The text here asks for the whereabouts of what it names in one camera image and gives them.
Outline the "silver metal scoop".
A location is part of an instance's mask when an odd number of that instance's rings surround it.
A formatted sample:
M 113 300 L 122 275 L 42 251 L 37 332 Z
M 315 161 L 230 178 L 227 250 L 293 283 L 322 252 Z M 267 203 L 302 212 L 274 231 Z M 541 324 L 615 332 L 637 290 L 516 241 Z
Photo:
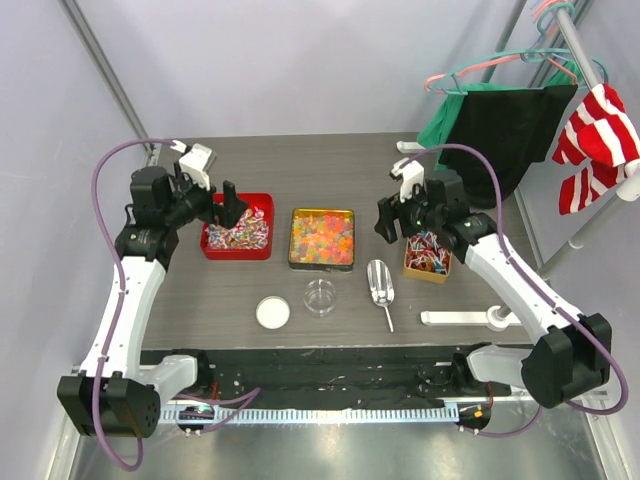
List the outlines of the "silver metal scoop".
M 394 301 L 395 291 L 390 270 L 382 260 L 374 259 L 368 262 L 366 273 L 372 301 L 384 309 L 389 331 L 394 333 L 389 307 Z

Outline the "red candy tin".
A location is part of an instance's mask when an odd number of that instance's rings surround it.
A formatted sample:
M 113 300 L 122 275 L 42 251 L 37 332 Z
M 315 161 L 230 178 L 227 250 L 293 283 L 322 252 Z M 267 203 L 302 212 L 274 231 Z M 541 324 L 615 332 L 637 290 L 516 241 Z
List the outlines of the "red candy tin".
M 268 193 L 240 193 L 248 204 L 231 229 L 204 225 L 200 247 L 208 260 L 262 261 L 271 257 L 275 207 Z

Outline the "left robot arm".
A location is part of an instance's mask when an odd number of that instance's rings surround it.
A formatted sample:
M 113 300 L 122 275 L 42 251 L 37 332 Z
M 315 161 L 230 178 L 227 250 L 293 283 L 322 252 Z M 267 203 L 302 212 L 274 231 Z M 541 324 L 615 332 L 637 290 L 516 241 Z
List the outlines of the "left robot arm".
M 142 340 L 165 280 L 181 227 L 200 220 L 234 227 L 248 207 L 235 185 L 201 187 L 180 170 L 144 167 L 131 176 L 127 221 L 115 240 L 117 263 L 104 315 L 75 375 L 60 379 L 57 396 L 83 436 L 150 437 L 161 408 L 181 393 L 211 393 L 213 373 L 201 351 L 176 350 L 150 369 L 141 366 Z

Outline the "gold gummy tin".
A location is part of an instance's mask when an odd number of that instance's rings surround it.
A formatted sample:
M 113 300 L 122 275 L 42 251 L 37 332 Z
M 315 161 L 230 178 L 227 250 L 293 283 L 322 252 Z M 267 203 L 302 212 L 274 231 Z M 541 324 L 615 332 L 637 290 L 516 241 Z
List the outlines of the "gold gummy tin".
M 289 267 L 293 271 L 351 272 L 355 239 L 353 210 L 295 208 L 288 246 Z

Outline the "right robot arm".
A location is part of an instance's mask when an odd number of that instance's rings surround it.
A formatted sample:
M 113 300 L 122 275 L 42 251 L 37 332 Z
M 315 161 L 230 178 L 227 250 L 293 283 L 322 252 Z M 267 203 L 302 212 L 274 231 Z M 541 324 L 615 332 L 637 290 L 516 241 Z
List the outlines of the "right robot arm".
M 487 382 L 497 382 L 523 388 L 539 405 L 553 408 L 608 382 L 608 321 L 600 314 L 584 315 L 524 263 L 490 216 L 470 210 L 455 172 L 438 171 L 427 178 L 422 166 L 411 161 L 394 167 L 390 176 L 400 190 L 379 200 L 375 232 L 387 243 L 434 233 L 501 297 L 533 346 L 472 350 L 451 371 L 457 391 L 472 395 Z

